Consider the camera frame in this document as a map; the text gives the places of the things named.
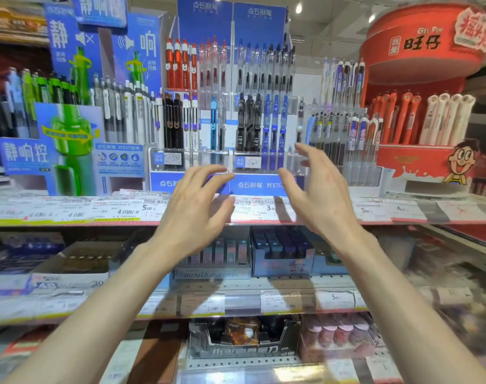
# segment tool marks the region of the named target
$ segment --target yellow arrow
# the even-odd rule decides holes
[[[69,132],[67,130],[51,129],[42,125],[42,132],[53,139],[79,141],[81,144],[93,139],[92,134],[85,132],[83,129],[80,129],[79,132]]]

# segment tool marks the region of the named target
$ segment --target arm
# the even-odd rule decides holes
[[[404,381],[486,384],[485,368],[359,225],[337,168],[321,150],[304,144],[296,148],[309,159],[310,183],[302,191],[291,173],[279,170],[291,205],[343,260]]]
[[[154,236],[56,329],[3,384],[90,384],[103,374],[119,342],[163,277],[217,237],[234,210],[227,198],[209,218],[214,194],[234,174],[219,165],[193,167],[177,183]]]

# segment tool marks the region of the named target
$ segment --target person's left hand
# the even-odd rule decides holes
[[[216,191],[234,174],[222,173],[227,168],[219,164],[192,167],[177,182],[160,226],[150,239],[164,249],[176,264],[186,256],[207,247],[220,233],[234,211],[234,197],[228,197],[220,209],[209,217],[209,209]]]

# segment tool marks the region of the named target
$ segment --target speaker icon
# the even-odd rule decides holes
[[[80,32],[76,34],[76,40],[79,41],[81,44],[85,45],[85,32]]]
[[[122,49],[126,48],[126,50],[127,50],[127,49],[134,46],[134,40],[131,40],[127,36],[119,36],[118,37],[118,46]]]

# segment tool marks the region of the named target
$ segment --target forearm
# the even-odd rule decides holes
[[[406,383],[486,384],[486,370],[371,234],[362,229],[341,257]]]
[[[3,384],[90,384],[123,339],[147,298],[173,264],[137,247],[124,265],[89,297]]]

